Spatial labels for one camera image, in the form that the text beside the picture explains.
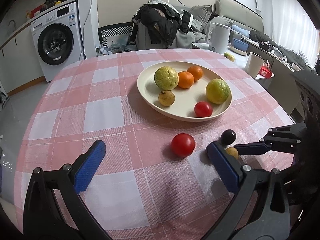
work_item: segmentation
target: washing machine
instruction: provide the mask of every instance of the washing machine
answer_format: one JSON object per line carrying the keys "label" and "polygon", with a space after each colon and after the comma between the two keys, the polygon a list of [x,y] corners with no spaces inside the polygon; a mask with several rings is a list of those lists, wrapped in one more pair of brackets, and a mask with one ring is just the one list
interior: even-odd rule
{"label": "washing machine", "polygon": [[47,82],[65,66],[84,59],[76,2],[34,20],[31,32]]}

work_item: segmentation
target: blue pillow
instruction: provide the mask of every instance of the blue pillow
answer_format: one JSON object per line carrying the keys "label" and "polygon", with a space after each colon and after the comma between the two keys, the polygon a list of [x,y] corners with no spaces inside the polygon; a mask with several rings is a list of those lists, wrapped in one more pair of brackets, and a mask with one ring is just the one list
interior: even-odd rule
{"label": "blue pillow", "polygon": [[243,36],[246,36],[247,38],[250,38],[250,31],[242,29],[239,26],[234,25],[234,24],[231,26],[231,29],[235,30],[236,32],[241,33]]}

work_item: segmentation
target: black and white pattern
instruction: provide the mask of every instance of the black and white pattern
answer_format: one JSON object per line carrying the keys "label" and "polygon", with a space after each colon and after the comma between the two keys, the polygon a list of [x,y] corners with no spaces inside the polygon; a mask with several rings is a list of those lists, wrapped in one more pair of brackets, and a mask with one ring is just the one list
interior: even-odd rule
{"label": "black and white pattern", "polygon": [[107,41],[108,37],[115,37],[118,35],[130,34],[132,31],[132,25],[133,25],[132,22],[128,22],[128,23],[107,25],[107,26],[99,28],[98,32],[99,32],[100,43],[103,46],[107,46],[108,45],[108,41]]}

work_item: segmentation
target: washing machine label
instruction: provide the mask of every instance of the washing machine label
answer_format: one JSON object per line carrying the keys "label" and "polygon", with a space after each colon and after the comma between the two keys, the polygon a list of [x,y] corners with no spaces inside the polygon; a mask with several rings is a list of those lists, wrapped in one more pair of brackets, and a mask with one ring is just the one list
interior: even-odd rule
{"label": "washing machine label", "polygon": [[69,26],[75,25],[76,19],[74,15],[69,16]]}

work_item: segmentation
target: small fruit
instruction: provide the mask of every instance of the small fruit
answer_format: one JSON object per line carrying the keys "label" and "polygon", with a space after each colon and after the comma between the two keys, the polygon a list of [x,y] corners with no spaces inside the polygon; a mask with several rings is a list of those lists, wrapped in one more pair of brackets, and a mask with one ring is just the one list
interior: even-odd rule
{"label": "small fruit", "polygon": [[227,56],[227,59],[228,60],[230,60],[230,61],[232,61],[232,62],[234,62],[236,59],[235,59],[235,56],[233,56],[232,54],[229,54],[228,56]]}
{"label": "small fruit", "polygon": [[209,117],[212,115],[212,106],[206,101],[196,103],[194,110],[197,117]]}
{"label": "small fruit", "polygon": [[224,80],[215,78],[207,84],[205,94],[210,102],[214,104],[222,104],[228,99],[230,88]]}
{"label": "small fruit", "polygon": [[236,160],[239,158],[239,153],[236,148],[229,147],[226,149],[226,153],[236,158]]}
{"label": "small fruit", "polygon": [[193,78],[195,79],[195,81],[199,80],[203,76],[203,70],[199,66],[192,66],[188,68],[187,72],[193,75]]}
{"label": "small fruit", "polygon": [[172,67],[161,67],[155,72],[155,83],[161,90],[172,90],[179,82],[179,76]]}
{"label": "small fruit", "polygon": [[187,157],[191,155],[195,147],[195,139],[187,133],[180,133],[171,141],[171,150],[179,157]]}
{"label": "small fruit", "polygon": [[178,86],[181,88],[190,88],[195,82],[193,75],[187,71],[180,72],[178,76],[179,76]]}
{"label": "small fruit", "polygon": [[222,145],[230,145],[235,142],[236,138],[237,138],[236,132],[231,129],[228,129],[221,134],[220,141]]}
{"label": "small fruit", "polygon": [[175,96],[171,91],[161,91],[158,99],[161,105],[171,106],[175,101]]}

